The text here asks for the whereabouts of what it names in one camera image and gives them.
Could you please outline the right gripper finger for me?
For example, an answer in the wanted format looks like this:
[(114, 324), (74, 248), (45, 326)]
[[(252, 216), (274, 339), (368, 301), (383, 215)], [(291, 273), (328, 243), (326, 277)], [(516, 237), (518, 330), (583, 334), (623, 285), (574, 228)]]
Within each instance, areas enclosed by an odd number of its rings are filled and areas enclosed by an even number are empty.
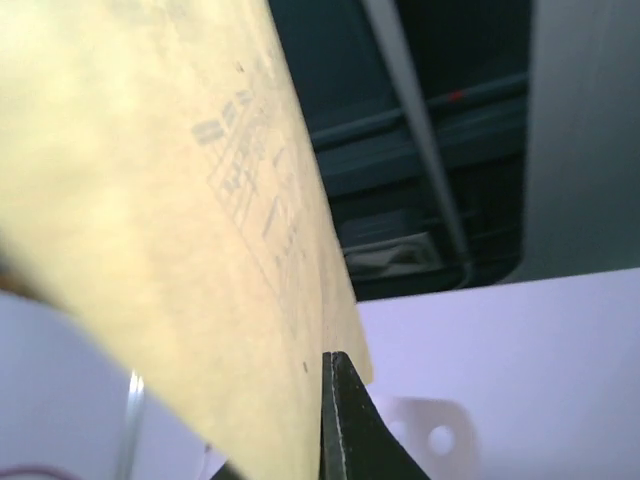
[(428, 480), (384, 424), (349, 356), (323, 354), (323, 480)]

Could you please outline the yellow music sheet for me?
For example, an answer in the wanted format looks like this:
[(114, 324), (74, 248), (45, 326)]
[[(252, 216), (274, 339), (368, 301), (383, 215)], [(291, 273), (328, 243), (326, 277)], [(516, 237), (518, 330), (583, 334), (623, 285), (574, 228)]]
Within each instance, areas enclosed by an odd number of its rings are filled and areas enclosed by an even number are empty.
[(5, 1), (1, 247), (250, 479), (319, 473), (372, 366), (264, 1)]

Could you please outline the white tripod music stand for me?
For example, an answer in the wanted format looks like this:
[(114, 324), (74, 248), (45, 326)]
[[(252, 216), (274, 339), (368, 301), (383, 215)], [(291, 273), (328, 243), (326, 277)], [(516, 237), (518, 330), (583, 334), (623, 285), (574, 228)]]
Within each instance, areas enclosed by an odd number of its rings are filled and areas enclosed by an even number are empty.
[[(443, 451), (413, 398), (461, 405), (477, 479), (639, 475), (639, 273), (622, 270), (360, 307), (369, 390), (413, 454)], [(1, 284), (1, 474), (110, 479), (127, 375), (62, 315)]]

